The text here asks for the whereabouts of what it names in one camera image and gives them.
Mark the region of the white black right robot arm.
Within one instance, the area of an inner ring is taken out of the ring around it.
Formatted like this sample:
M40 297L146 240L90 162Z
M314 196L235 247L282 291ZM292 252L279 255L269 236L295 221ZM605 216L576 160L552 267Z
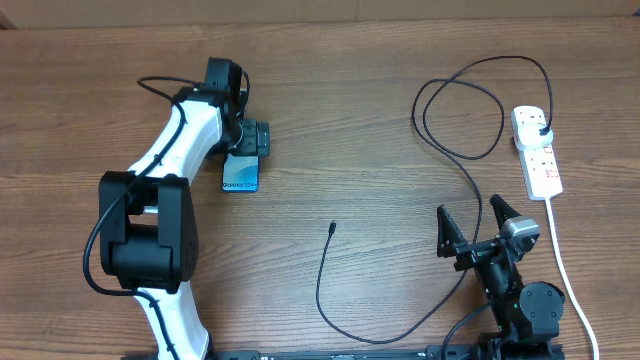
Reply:
M525 284L516 263L530 252L540 236L534 218L513 209L499 195L490 199L498 233L489 240L469 243L444 206L437 208L437 255L453 257L457 271L472 270L487 303L461 319L440 345L426 348L429 359L563 359L559 336L565 295L555 285ZM455 332L484 310L492 311L498 330L482 333L474 344L452 345Z

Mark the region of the blue Galaxy smartphone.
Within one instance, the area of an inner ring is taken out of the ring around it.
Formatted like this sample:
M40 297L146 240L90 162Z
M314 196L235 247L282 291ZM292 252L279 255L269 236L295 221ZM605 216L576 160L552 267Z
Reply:
M223 166L222 190L230 193L254 193L259 189L258 156L226 157Z

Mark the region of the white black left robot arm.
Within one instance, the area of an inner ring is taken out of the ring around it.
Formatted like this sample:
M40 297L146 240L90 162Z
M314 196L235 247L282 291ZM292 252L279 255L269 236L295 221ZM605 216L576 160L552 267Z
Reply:
M191 283L199 257L191 185L205 160L222 155L223 190L257 191L270 129L247 117L250 80L234 61L211 57L203 81L180 82L149 150L127 170L101 177L82 271L95 292L143 307L158 345L154 358L213 359Z

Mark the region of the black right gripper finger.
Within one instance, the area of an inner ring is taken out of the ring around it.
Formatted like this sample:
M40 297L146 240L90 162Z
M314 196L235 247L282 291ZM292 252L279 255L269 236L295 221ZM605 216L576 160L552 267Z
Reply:
M437 223L437 256L443 258L456 256L459 249L466 246L468 242L443 205L437 208Z
M500 234L516 235L521 214L512 208L499 194L494 194L489 202L493 208Z

